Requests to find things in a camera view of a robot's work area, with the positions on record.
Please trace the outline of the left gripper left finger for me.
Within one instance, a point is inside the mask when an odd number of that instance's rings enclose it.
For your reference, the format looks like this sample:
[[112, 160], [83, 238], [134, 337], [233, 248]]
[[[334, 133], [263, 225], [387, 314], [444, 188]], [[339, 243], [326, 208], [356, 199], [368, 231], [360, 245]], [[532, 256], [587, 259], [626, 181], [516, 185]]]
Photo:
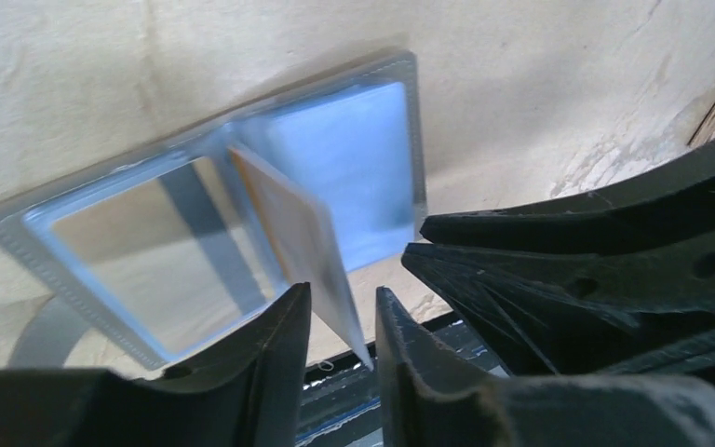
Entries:
[[291, 446], [310, 320], [302, 283], [155, 380], [0, 370], [0, 446]]

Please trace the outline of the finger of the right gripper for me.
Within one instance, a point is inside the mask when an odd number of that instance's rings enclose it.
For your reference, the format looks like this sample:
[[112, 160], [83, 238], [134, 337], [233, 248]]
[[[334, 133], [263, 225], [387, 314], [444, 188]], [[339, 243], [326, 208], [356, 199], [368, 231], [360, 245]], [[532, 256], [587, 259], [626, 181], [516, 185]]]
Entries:
[[403, 265], [513, 374], [715, 368], [715, 139], [636, 177], [432, 215]]

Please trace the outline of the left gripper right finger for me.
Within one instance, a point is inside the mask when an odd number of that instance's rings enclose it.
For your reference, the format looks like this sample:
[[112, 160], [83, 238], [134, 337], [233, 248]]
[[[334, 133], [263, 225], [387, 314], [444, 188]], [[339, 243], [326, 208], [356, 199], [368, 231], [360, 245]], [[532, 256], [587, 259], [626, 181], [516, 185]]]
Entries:
[[387, 446], [715, 446], [715, 387], [687, 376], [498, 377], [376, 291]]

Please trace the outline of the grey card holder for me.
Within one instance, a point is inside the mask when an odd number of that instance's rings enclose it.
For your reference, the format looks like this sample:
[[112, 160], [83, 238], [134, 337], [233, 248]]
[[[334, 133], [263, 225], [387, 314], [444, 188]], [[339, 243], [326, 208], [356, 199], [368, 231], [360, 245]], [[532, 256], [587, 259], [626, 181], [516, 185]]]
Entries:
[[294, 284], [234, 144], [327, 207], [347, 275], [416, 239], [427, 213], [418, 66], [398, 50], [0, 202], [0, 247], [52, 294], [8, 366], [60, 368], [93, 329], [157, 370]]

